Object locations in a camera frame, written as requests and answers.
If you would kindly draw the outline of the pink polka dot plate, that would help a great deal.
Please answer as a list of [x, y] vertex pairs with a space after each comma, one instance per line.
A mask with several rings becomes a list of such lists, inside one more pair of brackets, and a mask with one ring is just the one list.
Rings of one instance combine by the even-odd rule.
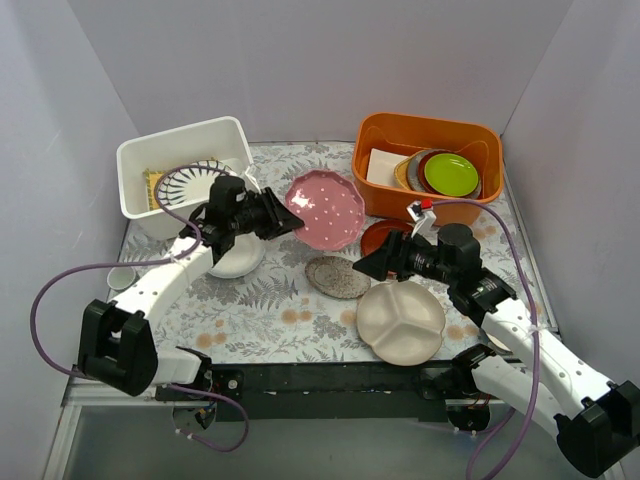
[[354, 243], [365, 221], [365, 202], [355, 185], [329, 170], [311, 170], [294, 179], [285, 206], [304, 222], [295, 237], [319, 251], [339, 251]]

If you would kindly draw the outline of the yellow woven bamboo mat plate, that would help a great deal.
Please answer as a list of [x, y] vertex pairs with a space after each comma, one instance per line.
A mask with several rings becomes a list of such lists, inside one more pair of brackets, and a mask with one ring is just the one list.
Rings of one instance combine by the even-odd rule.
[[146, 185], [147, 202], [150, 211], [160, 208], [157, 200], [163, 198], [163, 176], [165, 171], [145, 169], [143, 177]]

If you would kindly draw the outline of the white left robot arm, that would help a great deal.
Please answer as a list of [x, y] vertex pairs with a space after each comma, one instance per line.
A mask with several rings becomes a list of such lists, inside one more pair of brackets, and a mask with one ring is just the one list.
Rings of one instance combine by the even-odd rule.
[[154, 326], [234, 247], [237, 237], [272, 240], [303, 225], [271, 189], [254, 192], [238, 177], [217, 177], [208, 201], [186, 218], [162, 264], [110, 302], [95, 300], [86, 307], [79, 371], [131, 396], [152, 385], [178, 384], [188, 398], [205, 398], [213, 386], [205, 369], [209, 359], [186, 347], [158, 350]]

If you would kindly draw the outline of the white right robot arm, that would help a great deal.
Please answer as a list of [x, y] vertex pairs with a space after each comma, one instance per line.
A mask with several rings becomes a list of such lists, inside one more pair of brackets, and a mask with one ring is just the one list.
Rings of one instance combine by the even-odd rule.
[[515, 291], [483, 266], [480, 251], [471, 229], [461, 224], [442, 227], [436, 244], [392, 231], [353, 267], [375, 280], [419, 275], [447, 285], [453, 306], [529, 370], [522, 373], [478, 347], [471, 362], [453, 371], [454, 389], [469, 398], [490, 393], [529, 415], [576, 470], [599, 477], [639, 446], [638, 387], [614, 382], [538, 328]]

